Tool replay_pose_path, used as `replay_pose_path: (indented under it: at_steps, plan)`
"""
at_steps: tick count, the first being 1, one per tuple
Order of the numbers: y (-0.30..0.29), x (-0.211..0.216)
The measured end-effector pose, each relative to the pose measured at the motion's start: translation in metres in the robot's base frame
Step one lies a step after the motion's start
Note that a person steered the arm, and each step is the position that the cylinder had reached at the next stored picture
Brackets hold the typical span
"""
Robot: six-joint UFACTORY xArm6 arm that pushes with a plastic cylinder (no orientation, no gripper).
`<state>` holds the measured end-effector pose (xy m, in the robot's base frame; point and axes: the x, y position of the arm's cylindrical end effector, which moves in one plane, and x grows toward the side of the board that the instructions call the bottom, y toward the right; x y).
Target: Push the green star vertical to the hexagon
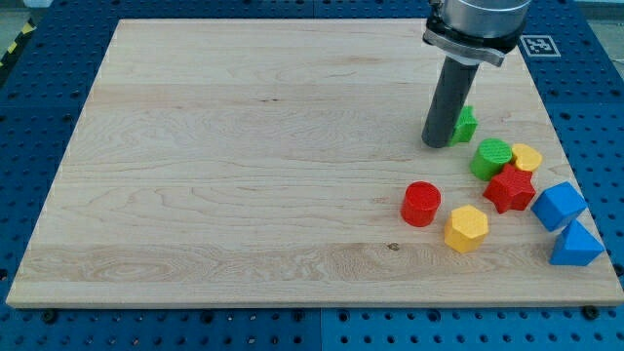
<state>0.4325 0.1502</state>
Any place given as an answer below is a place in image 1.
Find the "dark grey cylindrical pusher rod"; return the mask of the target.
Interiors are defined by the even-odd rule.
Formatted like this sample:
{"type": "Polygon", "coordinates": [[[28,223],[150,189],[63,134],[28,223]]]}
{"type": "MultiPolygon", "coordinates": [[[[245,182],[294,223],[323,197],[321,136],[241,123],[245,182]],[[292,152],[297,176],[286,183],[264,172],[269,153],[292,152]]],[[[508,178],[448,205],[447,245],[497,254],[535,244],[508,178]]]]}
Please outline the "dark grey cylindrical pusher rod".
{"type": "Polygon", "coordinates": [[[445,58],[421,134],[427,146],[449,145],[478,68],[477,64],[466,65],[451,57],[445,58]]]}

